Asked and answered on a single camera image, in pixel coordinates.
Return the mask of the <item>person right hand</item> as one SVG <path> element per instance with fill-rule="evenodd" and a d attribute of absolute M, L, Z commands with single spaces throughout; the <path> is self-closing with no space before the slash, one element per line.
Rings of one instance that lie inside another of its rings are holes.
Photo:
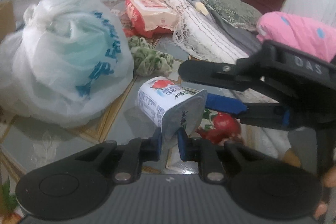
<path fill-rule="evenodd" d="M 301 161 L 298 156 L 294 153 L 294 151 L 290 148 L 288 151 L 285 152 L 284 156 L 281 158 L 282 162 L 285 162 L 289 165 L 300 167 Z M 324 175 L 322 178 L 323 187 L 325 190 L 331 190 L 335 188 L 335 165 L 333 165 Z M 319 220 L 322 216 L 324 216 L 329 208 L 329 203 L 327 201 L 321 201 L 317 206 L 314 218 Z"/>

